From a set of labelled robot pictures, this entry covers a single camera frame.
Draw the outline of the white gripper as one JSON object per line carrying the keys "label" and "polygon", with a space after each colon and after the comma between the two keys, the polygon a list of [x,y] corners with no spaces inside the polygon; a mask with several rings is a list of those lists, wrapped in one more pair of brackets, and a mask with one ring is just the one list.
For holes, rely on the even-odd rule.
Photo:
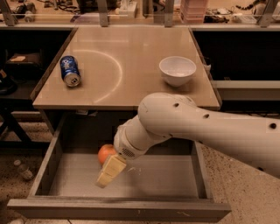
{"label": "white gripper", "polygon": [[118,154],[109,155],[95,182],[100,188],[110,184],[126,167],[125,159],[136,159],[149,149],[149,135],[137,117],[117,128],[114,146]]}

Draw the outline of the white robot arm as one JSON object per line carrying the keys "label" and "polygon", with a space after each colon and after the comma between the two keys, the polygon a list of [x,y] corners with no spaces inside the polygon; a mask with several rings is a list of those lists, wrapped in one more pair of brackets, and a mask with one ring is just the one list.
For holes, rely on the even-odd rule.
{"label": "white robot arm", "polygon": [[196,106],[184,95],[145,96],[137,115],[117,128],[116,154],[109,156],[96,180],[103,188],[126,167],[127,161],[171,138],[200,142],[274,177],[280,176],[280,120],[222,113]]}

